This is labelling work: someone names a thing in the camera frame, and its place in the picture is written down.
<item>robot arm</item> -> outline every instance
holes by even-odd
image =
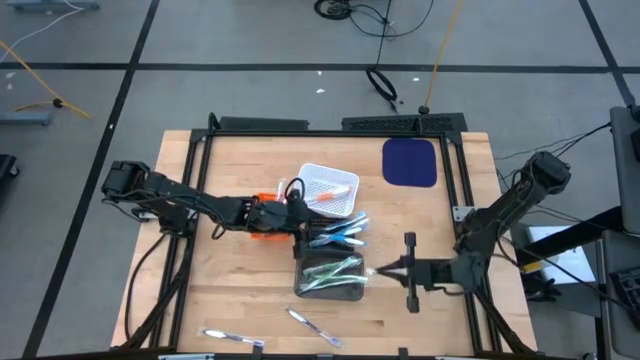
[[[491,206],[469,212],[456,225],[454,250],[458,256],[453,259],[416,259],[416,235],[405,233],[406,255],[377,268],[376,272],[399,281],[408,289],[407,308],[412,313],[420,311],[416,293],[418,286],[425,291],[443,290],[438,284],[462,286],[465,293],[475,294],[515,353],[534,354],[509,327],[480,284],[487,275],[491,256],[500,237],[547,195],[562,192],[571,174],[567,164],[546,151],[534,154],[518,172],[520,180]],[[405,268],[406,275],[393,271]]]
[[[254,233],[293,233],[309,213],[297,189],[287,194],[286,205],[258,202],[257,197],[215,197],[150,171],[140,162],[115,161],[102,192],[105,201],[135,203],[156,215],[161,231],[176,236],[193,231],[189,220],[194,212],[209,216],[225,230]]]

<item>blue cloth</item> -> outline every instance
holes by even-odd
[[[387,140],[382,146],[382,175],[392,185],[432,187],[438,178],[433,144],[415,139]]]

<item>wooden table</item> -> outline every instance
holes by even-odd
[[[189,131],[165,132],[156,171],[180,181],[189,135]],[[500,195],[488,136],[464,133],[463,139],[476,206],[487,206]],[[417,234],[417,257],[455,256],[438,141],[434,141],[438,182],[431,188],[398,187],[383,179],[381,149],[385,141],[382,138],[216,137],[205,191],[216,196],[273,192],[280,177],[294,177],[304,163],[334,167],[360,177],[355,211],[366,210],[371,219],[369,229],[361,237],[369,246],[359,250],[366,267],[387,264],[404,254],[406,231]],[[201,152],[199,149],[195,164],[199,164]],[[455,159],[452,146],[450,154]],[[192,186],[195,186],[197,167]],[[457,195],[461,198],[458,169],[453,168]],[[374,276],[365,287],[364,298],[358,302],[301,299],[293,293],[292,242],[253,240],[241,232],[227,232],[221,240],[214,241],[211,240],[213,228],[208,218],[201,217],[178,351],[251,351],[250,345],[201,334],[204,328],[215,328],[265,340],[265,353],[394,355],[399,347],[406,347],[411,355],[473,354],[461,296],[419,290],[421,311],[410,314],[405,307],[406,289],[390,279]],[[131,269],[158,236],[157,223],[141,226]],[[138,274],[131,310],[132,330],[157,300],[167,244],[165,241],[147,259]],[[497,308],[524,343],[536,348],[518,270],[496,258],[491,262],[489,275]],[[113,345],[125,340],[124,300]],[[285,313],[287,306],[339,337],[344,348],[332,347],[291,318]],[[485,316],[482,308],[477,307],[483,347],[489,349]],[[170,305],[165,314],[161,344],[167,343],[172,312]]]

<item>white plastic basket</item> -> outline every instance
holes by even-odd
[[[346,218],[351,215],[356,203],[358,185],[360,184],[358,175],[322,165],[307,163],[300,168],[298,177],[304,181],[306,191],[305,198],[311,198],[329,192],[338,186],[350,186],[352,190],[349,194],[336,199],[317,202],[309,205],[309,209],[329,217]]]

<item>floor tile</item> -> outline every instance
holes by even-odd
[[[142,57],[178,63],[375,63],[379,39],[349,21],[313,11],[313,0],[164,0]],[[384,13],[386,1],[365,1]],[[432,64],[455,1],[435,0],[415,33],[385,41],[382,63]],[[396,1],[390,21],[402,33],[424,17],[428,2]],[[381,26],[364,14],[371,33]],[[465,65],[604,65],[575,1],[467,1],[443,58]]]
[[[71,15],[21,42],[15,51],[26,61],[128,63],[150,0],[99,1],[97,11]],[[60,14],[29,14],[0,6],[0,39],[12,45]],[[14,61],[8,56],[5,61]]]
[[[633,0],[589,0],[611,52],[620,66],[640,66],[640,2]]]
[[[28,73],[12,72],[10,80],[5,77],[8,73],[0,71],[0,109],[50,99]],[[48,127],[0,125],[0,153],[15,155],[21,169],[0,208],[0,284],[7,289],[0,295],[5,312],[0,323],[0,358],[22,355],[123,75],[112,71],[40,74],[92,118],[63,109],[53,111]],[[9,83],[13,90],[7,90]]]

